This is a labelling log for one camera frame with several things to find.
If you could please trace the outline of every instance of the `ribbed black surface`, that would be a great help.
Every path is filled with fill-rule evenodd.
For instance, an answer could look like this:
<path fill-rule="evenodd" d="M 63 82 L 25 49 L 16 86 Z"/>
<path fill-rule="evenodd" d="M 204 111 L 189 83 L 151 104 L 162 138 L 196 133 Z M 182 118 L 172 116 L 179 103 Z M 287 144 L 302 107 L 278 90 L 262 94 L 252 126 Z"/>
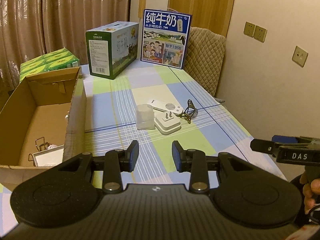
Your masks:
<path fill-rule="evenodd" d="M 19 224 L 4 240 L 214 239 L 282 240 L 297 228 L 245 228 L 224 218 L 205 195 L 184 185 L 130 184 L 119 195 L 106 195 L 85 219 L 62 228 Z"/>

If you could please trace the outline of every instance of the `barcode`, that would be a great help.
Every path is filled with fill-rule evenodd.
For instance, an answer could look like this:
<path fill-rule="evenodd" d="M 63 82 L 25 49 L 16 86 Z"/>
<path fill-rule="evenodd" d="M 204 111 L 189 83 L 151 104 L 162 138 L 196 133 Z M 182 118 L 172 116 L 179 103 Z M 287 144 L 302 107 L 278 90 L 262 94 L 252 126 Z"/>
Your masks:
<path fill-rule="evenodd" d="M 73 67 L 78 67 L 78 66 L 79 66 L 78 61 L 73 62 L 73 63 L 72 63 L 72 66 L 73 66 Z"/>
<path fill-rule="evenodd" d="M 100 73 L 105 74 L 106 70 L 104 68 L 102 68 L 102 67 L 96 67 L 96 72 L 100 72 Z"/>

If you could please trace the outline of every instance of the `checkered tablecloth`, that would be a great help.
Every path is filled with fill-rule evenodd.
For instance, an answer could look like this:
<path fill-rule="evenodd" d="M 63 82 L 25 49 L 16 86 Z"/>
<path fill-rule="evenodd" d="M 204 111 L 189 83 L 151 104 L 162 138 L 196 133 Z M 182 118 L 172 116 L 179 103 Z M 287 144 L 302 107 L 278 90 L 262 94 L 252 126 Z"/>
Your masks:
<path fill-rule="evenodd" d="M 126 149 L 132 140 L 139 141 L 140 153 L 132 173 L 122 172 L 127 183 L 185 183 L 190 173 L 178 173 L 172 160 L 172 141 L 178 140 L 184 149 L 194 148 L 207 155 L 221 151 L 232 153 L 277 176 L 281 171 L 268 155 L 252 152 L 252 137 L 247 130 L 184 70 L 134 61 L 115 80 L 94 77 L 87 65 L 82 67 L 87 94 L 85 147 L 94 155 L 108 150 Z M 164 136 L 157 129 L 137 130 L 135 107 L 154 98 L 187 106 L 191 99 L 198 115 L 191 124 L 181 120 L 181 129 Z M 215 171 L 209 172 L 210 187 L 217 187 Z M 102 173 L 96 172 L 94 185 L 101 187 Z M 16 220 L 9 205 L 11 192 L 0 185 L 0 236 Z"/>

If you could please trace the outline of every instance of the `wall socket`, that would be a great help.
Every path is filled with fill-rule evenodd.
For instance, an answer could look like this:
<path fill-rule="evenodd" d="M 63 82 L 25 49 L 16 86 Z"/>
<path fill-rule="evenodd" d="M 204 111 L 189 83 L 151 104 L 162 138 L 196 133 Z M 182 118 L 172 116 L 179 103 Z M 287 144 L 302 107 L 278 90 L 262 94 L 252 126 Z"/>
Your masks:
<path fill-rule="evenodd" d="M 256 29 L 254 30 L 253 37 L 258 41 L 264 42 L 264 40 L 266 39 L 266 35 L 267 30 L 257 25 Z"/>
<path fill-rule="evenodd" d="M 244 31 L 243 34 L 249 36 L 249 37 L 253 37 L 253 33 L 254 33 L 254 28 L 256 26 L 252 23 L 249 22 L 245 22 L 245 26 L 244 26 Z"/>
<path fill-rule="evenodd" d="M 308 57 L 308 52 L 304 51 L 303 49 L 296 46 L 296 49 L 294 50 L 292 60 L 297 63 L 299 66 L 303 67 L 306 63 Z"/>

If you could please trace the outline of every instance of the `white remote control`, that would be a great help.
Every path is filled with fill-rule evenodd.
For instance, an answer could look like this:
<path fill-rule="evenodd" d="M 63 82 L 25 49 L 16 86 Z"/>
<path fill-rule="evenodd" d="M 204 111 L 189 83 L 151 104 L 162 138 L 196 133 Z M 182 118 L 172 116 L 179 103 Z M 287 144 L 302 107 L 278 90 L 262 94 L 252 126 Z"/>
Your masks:
<path fill-rule="evenodd" d="M 165 103 L 156 99 L 150 99 L 147 104 L 152 105 L 153 109 L 159 110 L 161 112 L 171 111 L 175 115 L 181 114 L 183 112 L 183 108 L 180 105 Z"/>

